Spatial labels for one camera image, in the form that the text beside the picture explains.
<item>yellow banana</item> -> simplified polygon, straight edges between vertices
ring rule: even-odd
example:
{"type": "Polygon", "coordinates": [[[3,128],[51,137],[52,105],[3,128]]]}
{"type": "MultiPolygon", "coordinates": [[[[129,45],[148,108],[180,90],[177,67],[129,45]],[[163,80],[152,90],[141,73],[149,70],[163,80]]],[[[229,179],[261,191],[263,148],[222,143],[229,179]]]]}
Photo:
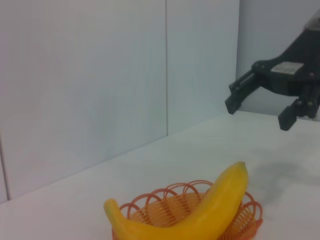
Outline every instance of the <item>yellow banana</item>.
{"type": "Polygon", "coordinates": [[[114,199],[104,203],[104,211],[119,240],[216,240],[236,215],[247,185],[245,163],[231,165],[217,178],[198,207],[171,227],[155,227],[128,220],[114,199]]]}

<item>wire basket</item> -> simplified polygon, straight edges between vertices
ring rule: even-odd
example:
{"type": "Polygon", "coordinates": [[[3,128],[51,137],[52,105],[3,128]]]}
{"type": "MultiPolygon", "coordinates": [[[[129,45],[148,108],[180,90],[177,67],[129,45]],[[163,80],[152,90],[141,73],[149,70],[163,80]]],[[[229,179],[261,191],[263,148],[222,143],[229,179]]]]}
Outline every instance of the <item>wire basket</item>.
{"type": "MultiPolygon", "coordinates": [[[[211,186],[212,183],[206,180],[171,184],[136,197],[132,202],[122,205],[120,210],[127,208],[126,217],[132,221],[170,227],[187,217],[211,186]]],[[[246,192],[234,219],[218,240],[252,240],[263,222],[262,214],[260,203],[246,192]]],[[[112,238],[118,240],[113,230],[112,238]]]]}

